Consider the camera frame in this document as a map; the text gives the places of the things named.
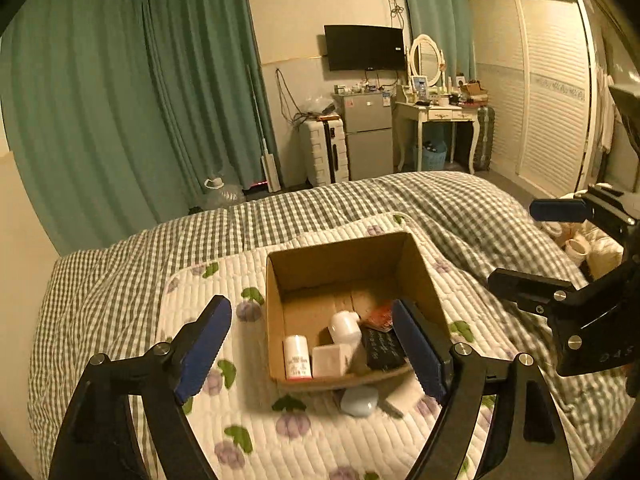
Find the black rectangular box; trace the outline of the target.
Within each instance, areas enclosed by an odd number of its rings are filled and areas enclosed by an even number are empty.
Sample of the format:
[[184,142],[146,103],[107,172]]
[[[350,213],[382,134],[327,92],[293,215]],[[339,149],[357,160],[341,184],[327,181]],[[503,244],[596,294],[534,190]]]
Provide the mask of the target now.
[[380,332],[363,326],[362,344],[366,352],[367,367],[371,370],[396,370],[406,364],[406,354],[394,330]]

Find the white red-capped bottle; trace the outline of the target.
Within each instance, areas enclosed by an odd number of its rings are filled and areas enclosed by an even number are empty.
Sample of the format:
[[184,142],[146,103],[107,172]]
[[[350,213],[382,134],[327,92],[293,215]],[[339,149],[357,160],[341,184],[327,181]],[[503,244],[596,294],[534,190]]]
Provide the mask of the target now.
[[283,341],[283,352],[287,380],[312,378],[308,342],[305,336],[287,336]]

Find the light blue earbuds case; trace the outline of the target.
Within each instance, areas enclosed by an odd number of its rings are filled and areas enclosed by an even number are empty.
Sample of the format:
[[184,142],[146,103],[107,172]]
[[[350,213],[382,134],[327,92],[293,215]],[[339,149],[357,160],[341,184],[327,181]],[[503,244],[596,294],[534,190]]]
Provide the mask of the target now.
[[347,388],[341,397],[341,411],[355,418],[367,418],[378,407],[378,389],[371,386]]

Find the white floral quilted mat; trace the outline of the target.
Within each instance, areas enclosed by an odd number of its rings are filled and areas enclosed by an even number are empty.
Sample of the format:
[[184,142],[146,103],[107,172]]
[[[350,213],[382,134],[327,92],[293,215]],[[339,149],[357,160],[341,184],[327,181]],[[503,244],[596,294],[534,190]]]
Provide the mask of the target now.
[[[482,286],[497,266],[559,275],[564,260],[531,224],[505,233],[457,234],[404,214],[377,214],[332,229],[298,234],[287,248],[356,238],[410,234],[435,282],[452,336],[488,356],[515,352],[520,321],[498,322],[497,300]],[[433,429],[440,408],[411,393],[401,415],[375,408],[363,418],[342,412],[335,392],[287,392],[267,372],[266,264],[274,245],[228,257],[175,260],[160,302],[157,335],[175,335],[215,295],[226,296],[233,318],[205,384],[186,416],[214,471],[224,479],[401,479]]]

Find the grey checkered duvet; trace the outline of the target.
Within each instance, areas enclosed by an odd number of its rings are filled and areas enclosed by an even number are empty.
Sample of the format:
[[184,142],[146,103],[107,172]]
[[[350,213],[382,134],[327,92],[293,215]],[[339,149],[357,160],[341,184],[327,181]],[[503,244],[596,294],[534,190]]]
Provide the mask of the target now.
[[[505,233],[526,224],[541,231],[528,212],[495,185],[461,172],[435,171],[271,196],[172,220],[104,249],[74,252],[55,263],[30,359],[27,408],[39,477],[48,475],[58,430],[89,359],[100,352],[114,360],[135,358],[174,336],[158,336],[157,327],[175,260],[228,257],[268,244],[280,250],[298,234],[377,214],[404,214],[420,226],[436,222],[457,234]],[[582,272],[556,247],[563,269],[559,275],[541,275],[584,286]],[[497,268],[533,273],[517,263]],[[488,275],[482,279],[486,292]],[[560,377],[546,323],[496,300],[494,319],[520,321],[524,330],[511,335],[512,356],[495,358],[510,360],[527,352],[537,361],[560,412],[574,474],[584,478],[631,409],[626,375],[614,368]]]

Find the blue laundry basket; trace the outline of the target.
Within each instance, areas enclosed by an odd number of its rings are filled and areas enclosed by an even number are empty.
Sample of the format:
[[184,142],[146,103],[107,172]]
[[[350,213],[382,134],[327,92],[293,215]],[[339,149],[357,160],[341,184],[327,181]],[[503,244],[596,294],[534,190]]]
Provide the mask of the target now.
[[445,168],[447,145],[444,141],[425,141],[422,148],[413,149],[413,161],[416,170],[439,171]]

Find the brown cardboard box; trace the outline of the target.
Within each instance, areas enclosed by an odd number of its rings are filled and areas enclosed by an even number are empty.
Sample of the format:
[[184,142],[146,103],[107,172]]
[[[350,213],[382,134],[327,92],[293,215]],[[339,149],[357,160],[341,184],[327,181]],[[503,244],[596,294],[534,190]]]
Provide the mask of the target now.
[[288,379],[284,341],[304,336],[313,349],[330,344],[329,326],[337,312],[356,312],[366,318],[374,309],[396,299],[413,302],[424,318],[448,334],[448,323],[425,252],[409,232],[341,240],[270,252],[266,263],[265,317],[269,376],[293,391],[345,389],[382,382],[409,367],[381,372],[363,362],[342,377]]

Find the white dressing table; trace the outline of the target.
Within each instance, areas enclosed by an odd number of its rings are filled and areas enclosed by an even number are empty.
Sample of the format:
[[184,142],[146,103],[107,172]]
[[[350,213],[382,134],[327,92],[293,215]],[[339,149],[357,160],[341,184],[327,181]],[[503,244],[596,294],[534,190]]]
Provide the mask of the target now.
[[432,122],[448,122],[452,125],[451,149],[456,146],[457,124],[469,122],[472,125],[472,140],[469,150],[468,168],[469,174],[475,174],[474,157],[480,140],[480,121],[478,120],[478,107],[476,106],[426,106],[396,102],[395,112],[399,118],[410,120],[416,124],[416,170],[422,170],[423,128],[425,124]]

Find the clear plastic water jug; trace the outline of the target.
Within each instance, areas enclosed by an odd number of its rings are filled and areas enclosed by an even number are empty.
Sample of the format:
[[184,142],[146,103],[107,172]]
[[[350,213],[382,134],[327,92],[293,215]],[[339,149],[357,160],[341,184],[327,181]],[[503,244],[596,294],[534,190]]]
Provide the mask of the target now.
[[245,202],[242,188],[237,184],[224,182],[222,177],[206,179],[204,188],[206,192],[203,198],[203,209],[229,208]]

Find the white louvered wardrobe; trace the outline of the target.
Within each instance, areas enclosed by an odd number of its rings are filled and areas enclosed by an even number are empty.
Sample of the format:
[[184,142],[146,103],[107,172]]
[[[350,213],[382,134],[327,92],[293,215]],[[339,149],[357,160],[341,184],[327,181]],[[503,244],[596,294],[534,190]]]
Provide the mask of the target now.
[[536,196],[585,184],[597,115],[584,0],[469,0],[476,76],[495,111],[491,167]]

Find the white oval vanity mirror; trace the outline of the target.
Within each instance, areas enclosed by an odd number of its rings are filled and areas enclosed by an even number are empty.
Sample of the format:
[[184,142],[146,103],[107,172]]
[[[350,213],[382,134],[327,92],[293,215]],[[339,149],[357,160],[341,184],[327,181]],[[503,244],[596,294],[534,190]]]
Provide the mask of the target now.
[[429,87],[438,85],[446,68],[444,51],[427,34],[413,39],[407,61],[409,77],[423,77]]

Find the white flat mop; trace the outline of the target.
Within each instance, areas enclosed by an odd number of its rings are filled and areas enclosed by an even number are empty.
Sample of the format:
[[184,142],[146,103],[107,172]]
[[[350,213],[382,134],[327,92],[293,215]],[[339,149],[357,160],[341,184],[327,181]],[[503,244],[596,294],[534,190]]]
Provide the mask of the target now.
[[265,136],[264,126],[262,125],[262,115],[260,114],[259,105],[257,101],[257,94],[254,86],[254,80],[250,66],[245,65],[248,83],[250,84],[250,94],[252,95],[252,101],[254,106],[254,112],[258,123],[258,131],[260,137],[260,146],[262,147],[262,156],[260,156],[260,162],[262,163],[262,170],[266,177],[268,191],[270,193],[277,193],[282,190],[281,183],[276,166],[276,160],[273,154],[269,151],[268,142]]

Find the grey mini fridge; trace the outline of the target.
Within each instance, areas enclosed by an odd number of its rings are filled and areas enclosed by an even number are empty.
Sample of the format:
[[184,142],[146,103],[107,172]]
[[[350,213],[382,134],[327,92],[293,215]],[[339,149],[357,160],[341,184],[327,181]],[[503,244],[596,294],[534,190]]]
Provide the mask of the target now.
[[349,177],[357,181],[391,174],[394,151],[390,99],[381,91],[333,97],[344,125]]

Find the white suitcase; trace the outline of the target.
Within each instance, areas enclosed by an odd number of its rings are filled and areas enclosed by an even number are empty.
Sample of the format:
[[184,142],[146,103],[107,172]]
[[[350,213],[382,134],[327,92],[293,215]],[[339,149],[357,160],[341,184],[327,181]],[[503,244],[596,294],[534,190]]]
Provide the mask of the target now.
[[298,127],[307,180],[325,186],[349,180],[348,153],[344,125],[338,116],[306,120]]

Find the green curtain by wardrobe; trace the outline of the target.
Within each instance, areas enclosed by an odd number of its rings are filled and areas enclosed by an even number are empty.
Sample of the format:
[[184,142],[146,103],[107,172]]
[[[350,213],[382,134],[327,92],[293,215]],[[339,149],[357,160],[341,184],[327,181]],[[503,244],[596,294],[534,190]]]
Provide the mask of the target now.
[[430,36],[445,55],[446,74],[476,76],[469,0],[406,0],[412,36]]

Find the black wall television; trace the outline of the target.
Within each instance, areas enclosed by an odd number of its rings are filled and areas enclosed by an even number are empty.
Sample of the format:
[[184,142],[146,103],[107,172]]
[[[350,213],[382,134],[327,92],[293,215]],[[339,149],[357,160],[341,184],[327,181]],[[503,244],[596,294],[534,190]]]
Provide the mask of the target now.
[[405,66],[401,28],[371,25],[326,25],[326,57],[331,72],[402,70]]

